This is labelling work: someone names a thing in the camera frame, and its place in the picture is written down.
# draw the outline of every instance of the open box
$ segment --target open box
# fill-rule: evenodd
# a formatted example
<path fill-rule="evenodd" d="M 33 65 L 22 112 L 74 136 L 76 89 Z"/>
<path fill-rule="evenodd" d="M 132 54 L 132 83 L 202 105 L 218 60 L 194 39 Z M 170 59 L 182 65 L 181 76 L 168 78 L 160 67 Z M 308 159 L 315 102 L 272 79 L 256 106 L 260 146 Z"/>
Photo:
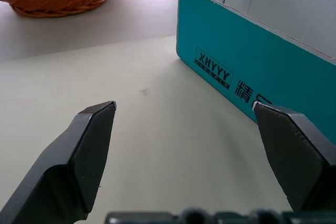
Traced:
<path fill-rule="evenodd" d="M 179 57 L 253 120 L 304 113 L 336 143 L 336 0 L 179 0 Z"/>

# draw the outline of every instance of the white table surface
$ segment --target white table surface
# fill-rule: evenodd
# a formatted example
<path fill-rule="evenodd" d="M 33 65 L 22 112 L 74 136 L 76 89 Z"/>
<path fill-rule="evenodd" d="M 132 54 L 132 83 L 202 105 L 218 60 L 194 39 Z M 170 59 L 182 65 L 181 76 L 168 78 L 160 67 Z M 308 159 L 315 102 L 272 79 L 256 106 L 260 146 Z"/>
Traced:
<path fill-rule="evenodd" d="M 0 3 L 0 208 L 75 114 L 108 100 L 109 157 L 85 223 L 111 210 L 290 208 L 257 125 L 178 59 L 176 20 L 177 0 L 59 19 Z"/>

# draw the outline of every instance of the teal cardboard box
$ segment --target teal cardboard box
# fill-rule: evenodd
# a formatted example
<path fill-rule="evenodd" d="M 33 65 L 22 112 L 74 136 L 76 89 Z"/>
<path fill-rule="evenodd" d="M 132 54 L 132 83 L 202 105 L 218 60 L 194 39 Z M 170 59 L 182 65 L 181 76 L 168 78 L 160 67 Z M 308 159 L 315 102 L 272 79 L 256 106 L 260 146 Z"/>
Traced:
<path fill-rule="evenodd" d="M 304 113 L 336 143 L 335 0 L 179 0 L 179 57 L 254 121 Z"/>

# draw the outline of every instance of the chinese character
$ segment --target chinese character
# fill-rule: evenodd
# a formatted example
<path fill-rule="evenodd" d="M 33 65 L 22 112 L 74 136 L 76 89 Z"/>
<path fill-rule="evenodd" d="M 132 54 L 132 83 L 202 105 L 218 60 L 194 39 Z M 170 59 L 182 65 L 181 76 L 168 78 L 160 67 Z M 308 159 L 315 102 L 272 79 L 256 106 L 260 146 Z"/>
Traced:
<path fill-rule="evenodd" d="M 238 86 L 236 88 L 235 94 L 239 97 L 245 100 L 246 103 L 251 98 L 251 95 L 253 93 L 253 89 L 251 89 L 248 85 L 246 85 L 243 81 L 239 81 Z"/>
<path fill-rule="evenodd" d="M 261 94 L 257 94 L 256 99 L 251 104 L 251 107 L 253 108 L 254 102 L 261 102 L 261 103 L 268 103 L 272 104 L 270 101 L 268 101 L 265 97 L 263 97 Z"/>

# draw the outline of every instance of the cardboard box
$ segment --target cardboard box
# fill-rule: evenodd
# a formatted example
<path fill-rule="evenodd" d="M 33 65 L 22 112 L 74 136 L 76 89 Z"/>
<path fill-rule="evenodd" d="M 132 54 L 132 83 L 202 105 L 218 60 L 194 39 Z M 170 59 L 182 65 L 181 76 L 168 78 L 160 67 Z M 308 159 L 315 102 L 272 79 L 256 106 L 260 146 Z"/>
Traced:
<path fill-rule="evenodd" d="M 336 143 L 336 0 L 179 0 L 179 57 L 251 119 L 304 113 Z"/>

